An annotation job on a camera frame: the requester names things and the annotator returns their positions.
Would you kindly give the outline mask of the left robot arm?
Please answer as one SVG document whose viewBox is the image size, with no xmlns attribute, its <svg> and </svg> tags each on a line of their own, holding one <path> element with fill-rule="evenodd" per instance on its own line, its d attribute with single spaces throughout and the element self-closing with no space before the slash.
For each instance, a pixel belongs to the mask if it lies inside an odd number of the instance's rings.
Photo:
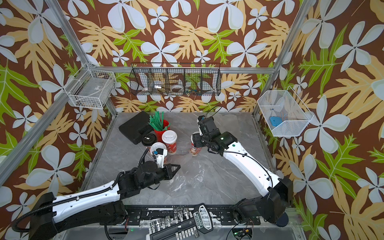
<svg viewBox="0 0 384 240">
<path fill-rule="evenodd" d="M 155 162 L 147 161 L 118 173 L 115 180 L 97 188 L 59 197 L 44 194 L 32 211 L 13 221 L 12 230 L 28 233 L 30 240 L 49 240 L 75 227 L 123 223 L 127 219 L 124 199 L 163 180 L 171 180 L 180 168 L 173 164 L 160 168 Z"/>
</svg>

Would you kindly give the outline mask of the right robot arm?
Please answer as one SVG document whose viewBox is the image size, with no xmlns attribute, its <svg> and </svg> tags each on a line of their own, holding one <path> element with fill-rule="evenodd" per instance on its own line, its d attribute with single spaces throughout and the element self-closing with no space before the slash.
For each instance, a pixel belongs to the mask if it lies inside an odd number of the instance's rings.
<svg viewBox="0 0 384 240">
<path fill-rule="evenodd" d="M 192 135 L 197 148 L 206 147 L 208 152 L 218 154 L 234 164 L 253 183 L 259 196 L 242 199 L 233 205 L 234 219 L 244 223 L 253 217 L 263 219 L 278 227 L 289 223 L 286 209 L 292 205 L 293 182 L 274 174 L 246 151 L 238 139 L 229 132 L 221 133 L 213 117 L 199 116 L 199 133 Z"/>
</svg>

